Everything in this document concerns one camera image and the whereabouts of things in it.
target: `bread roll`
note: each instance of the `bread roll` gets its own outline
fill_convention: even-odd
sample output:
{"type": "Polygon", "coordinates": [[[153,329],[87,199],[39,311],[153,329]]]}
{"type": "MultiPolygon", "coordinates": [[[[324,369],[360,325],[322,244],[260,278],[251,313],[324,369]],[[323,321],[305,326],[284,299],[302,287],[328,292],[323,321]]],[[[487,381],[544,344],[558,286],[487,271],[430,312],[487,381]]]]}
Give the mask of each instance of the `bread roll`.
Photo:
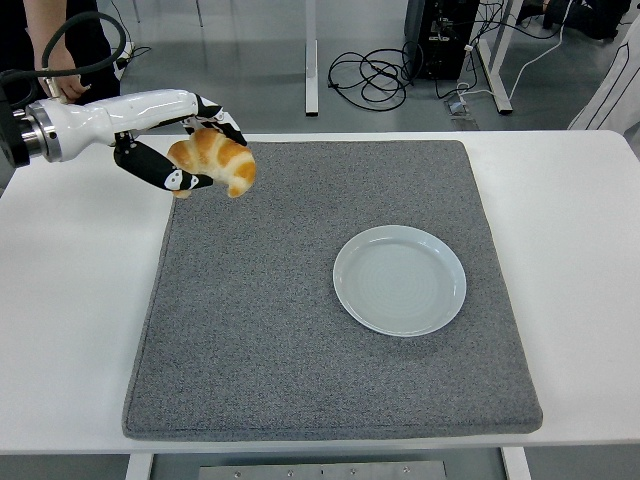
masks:
{"type": "MultiPolygon", "coordinates": [[[[201,128],[189,139],[174,143],[167,157],[171,162],[192,175],[207,175],[229,186],[227,195],[236,198],[249,190],[256,176],[256,162],[251,150],[227,138],[214,128],[201,128]]],[[[186,198],[189,190],[173,194],[186,198]]]]}

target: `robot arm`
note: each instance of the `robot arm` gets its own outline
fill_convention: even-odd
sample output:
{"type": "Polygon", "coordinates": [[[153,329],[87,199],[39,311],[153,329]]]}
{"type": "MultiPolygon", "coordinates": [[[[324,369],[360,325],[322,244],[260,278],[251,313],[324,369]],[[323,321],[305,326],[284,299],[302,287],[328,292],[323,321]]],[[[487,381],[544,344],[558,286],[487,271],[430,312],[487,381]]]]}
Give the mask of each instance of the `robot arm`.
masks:
{"type": "MultiPolygon", "coordinates": [[[[166,190],[200,188],[213,180],[178,169],[164,155],[136,141],[140,132],[182,122],[187,133],[216,128],[235,142],[247,144],[238,125],[221,106],[184,90],[124,95],[84,106],[39,100],[24,112],[14,112],[13,119],[29,157],[42,155],[50,162],[62,162],[77,157],[93,143],[114,146],[114,158],[120,167],[166,190]]],[[[28,159],[13,163],[21,166],[28,164],[28,159]]]]}

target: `gray floor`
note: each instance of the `gray floor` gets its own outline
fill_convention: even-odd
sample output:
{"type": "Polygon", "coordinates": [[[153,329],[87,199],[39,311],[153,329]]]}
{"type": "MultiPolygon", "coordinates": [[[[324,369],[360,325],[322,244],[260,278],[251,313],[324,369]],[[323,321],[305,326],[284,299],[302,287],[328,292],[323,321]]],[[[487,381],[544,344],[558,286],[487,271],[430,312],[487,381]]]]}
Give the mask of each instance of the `gray floor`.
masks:
{"type": "MultiPolygon", "coordinates": [[[[433,81],[417,80],[408,88],[405,104],[391,112],[357,109],[326,87],[329,65],[340,54],[366,54],[377,48],[400,48],[406,0],[322,0],[317,2],[320,91],[318,117],[304,112],[304,2],[294,0],[201,0],[204,28],[198,23],[192,0],[138,1],[137,23],[130,0],[115,0],[131,39],[152,50],[127,68],[123,93],[157,88],[181,88],[225,107],[245,133],[451,131],[456,129],[433,81]]],[[[107,0],[102,11],[116,15],[107,0]]],[[[623,22],[631,22],[635,8],[623,22]]],[[[618,41],[628,26],[620,27],[618,41]]],[[[105,27],[110,39],[114,33],[105,27]]],[[[545,36],[540,20],[527,31],[545,36]]],[[[494,34],[487,41],[492,44],[494,34]]],[[[514,34],[502,78],[510,93],[522,65],[558,42],[558,36],[536,40],[514,34]]],[[[480,130],[565,129],[593,95],[613,58],[617,42],[589,40],[566,31],[563,44],[528,67],[512,98],[513,113],[499,115],[491,96],[465,96],[480,130]]],[[[476,61],[478,84],[487,88],[476,61]]],[[[348,83],[354,71],[343,69],[348,83]]],[[[472,71],[463,69],[461,81],[473,83],[472,71]]],[[[440,93],[455,82],[438,82],[440,93]]],[[[179,126],[157,133],[182,133],[179,126]]],[[[640,445],[537,447],[526,449],[533,480],[640,478],[640,445]]],[[[441,458],[451,479],[503,479],[495,449],[458,452],[421,452],[412,459],[441,458]]],[[[360,456],[356,460],[371,460],[360,456]]],[[[396,457],[376,457],[394,461],[396,457]]],[[[256,462],[291,459],[258,458],[256,462]]],[[[221,456],[159,456],[152,478],[196,479],[200,465],[233,464],[240,459],[221,456]]],[[[14,480],[125,478],[127,457],[115,456],[0,456],[0,478],[14,480]]]]}

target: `white cloth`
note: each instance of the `white cloth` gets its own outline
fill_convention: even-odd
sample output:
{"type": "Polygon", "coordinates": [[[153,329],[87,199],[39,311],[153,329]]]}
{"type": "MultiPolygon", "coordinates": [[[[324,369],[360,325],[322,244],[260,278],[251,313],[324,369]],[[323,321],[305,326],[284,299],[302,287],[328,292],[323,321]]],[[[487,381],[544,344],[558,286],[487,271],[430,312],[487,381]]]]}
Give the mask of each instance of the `white cloth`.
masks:
{"type": "Polygon", "coordinates": [[[640,16],[629,27],[611,67],[570,130],[613,130],[623,134],[640,122],[640,16]]]}

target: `white plate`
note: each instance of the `white plate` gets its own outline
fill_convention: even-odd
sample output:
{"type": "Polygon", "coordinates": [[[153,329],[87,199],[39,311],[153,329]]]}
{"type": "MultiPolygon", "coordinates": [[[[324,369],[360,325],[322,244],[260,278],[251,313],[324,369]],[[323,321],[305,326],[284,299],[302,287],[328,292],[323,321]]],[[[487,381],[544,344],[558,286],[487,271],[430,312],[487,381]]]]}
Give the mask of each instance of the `white plate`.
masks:
{"type": "Polygon", "coordinates": [[[336,257],[333,286],[356,320],[398,337],[444,327],[467,293],[455,253],[433,235],[401,225],[375,227],[349,240],[336,257]]]}

